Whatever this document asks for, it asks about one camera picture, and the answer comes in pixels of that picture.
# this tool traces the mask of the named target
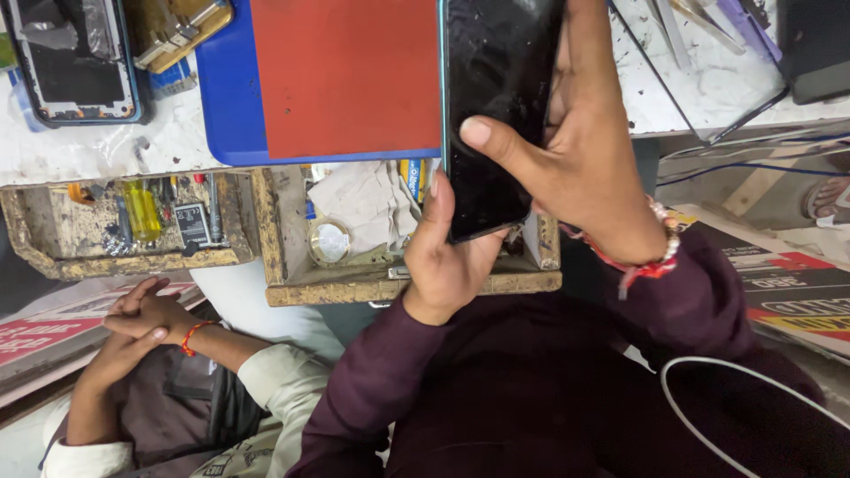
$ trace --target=wooden box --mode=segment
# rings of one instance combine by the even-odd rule
[[[299,166],[255,169],[254,209],[269,305],[339,304],[394,299],[407,280],[389,279],[403,259],[376,249],[343,265],[319,266],[309,256],[306,193]],[[481,294],[535,293],[561,287],[560,243],[554,218],[533,216],[536,241],[522,256],[500,257]]]
[[[107,185],[93,206],[73,202],[65,186],[0,191],[0,204],[15,252],[51,279],[78,281],[89,277],[131,276],[174,270],[236,265],[255,260],[259,245],[254,218],[250,174],[214,174],[222,226],[229,248],[199,250],[182,256],[183,241],[176,225],[162,231],[156,247],[136,247],[134,253],[111,257],[102,234],[116,223],[114,200],[119,182]],[[191,177],[178,177],[178,204],[209,204],[207,186]]]

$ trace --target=white work surface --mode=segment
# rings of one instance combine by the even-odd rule
[[[617,4],[621,5],[620,11],[626,21],[632,26],[635,35],[644,41],[650,58],[675,93],[686,86],[676,84],[681,72],[668,53],[665,39],[657,35],[657,25],[649,18],[647,1],[617,0]],[[775,5],[776,0],[767,0],[766,8],[774,25]],[[728,77],[723,75],[730,68],[717,62],[719,58],[726,61],[728,55],[724,55],[723,47],[715,40],[705,36],[693,25],[685,25],[685,19],[678,12],[675,15],[681,21],[686,45],[692,47],[699,44],[698,48],[689,48],[689,51],[694,62],[690,74],[699,78],[698,91],[701,92],[685,98],[677,95],[677,99],[687,111],[698,107],[710,113],[700,118],[702,124],[695,124],[688,115],[695,127],[724,128],[731,124],[726,121],[730,112],[741,108],[741,99],[735,95],[742,90],[739,84],[728,81]],[[646,65],[639,50],[624,32],[620,22],[611,16],[614,55],[620,73],[623,100],[633,125],[632,134],[660,135],[687,131],[687,124]],[[725,19],[717,20],[721,25],[728,23],[724,22]],[[768,33],[774,35],[775,27],[772,26]],[[692,41],[694,39],[700,40],[697,43]],[[190,65],[194,71],[194,54],[190,55]],[[747,68],[750,67],[753,71],[764,70],[764,65],[753,60],[750,66],[739,65],[736,74],[738,77],[757,77],[755,73],[749,74]],[[30,132],[23,124],[17,104],[10,99],[11,90],[9,80],[0,78],[0,98],[6,99],[0,101],[0,187],[224,168],[207,147],[200,87],[157,101],[155,119],[147,126],[68,127],[41,133]],[[753,107],[762,102],[752,97],[745,100],[745,106],[751,103]],[[846,117],[850,117],[850,102],[796,106],[789,97],[761,114],[749,126]],[[144,136],[150,142],[150,148],[141,151],[143,165],[139,165],[133,153],[134,139],[139,136]]]

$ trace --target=black phone screen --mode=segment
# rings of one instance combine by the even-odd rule
[[[446,167],[455,191],[450,241],[523,221],[531,196],[504,168],[466,146],[461,123],[485,115],[540,145],[546,129],[564,0],[444,0]]]

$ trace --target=blue wire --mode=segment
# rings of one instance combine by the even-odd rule
[[[741,162],[733,162],[731,164],[723,164],[722,166],[715,166],[714,168],[708,168],[705,171],[700,171],[698,173],[691,174],[690,176],[685,176],[684,178],[674,179],[673,181],[667,181],[665,183],[661,183],[656,187],[666,186],[666,185],[675,185],[676,183],[681,183],[682,181],[687,181],[688,179],[696,178],[697,176],[702,176],[703,174],[713,173],[718,169],[725,168],[761,168],[761,169],[773,169],[776,171],[786,171],[787,173],[800,173],[800,174],[815,174],[818,176],[833,176],[838,178],[850,178],[850,173],[830,173],[828,171],[815,171],[813,169],[797,169],[797,168],[783,168],[781,166],[771,166],[769,164],[745,164]]]

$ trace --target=small round container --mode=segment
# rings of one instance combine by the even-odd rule
[[[349,258],[354,238],[349,229],[335,219],[323,219],[310,226],[310,257],[319,265],[339,264]]]

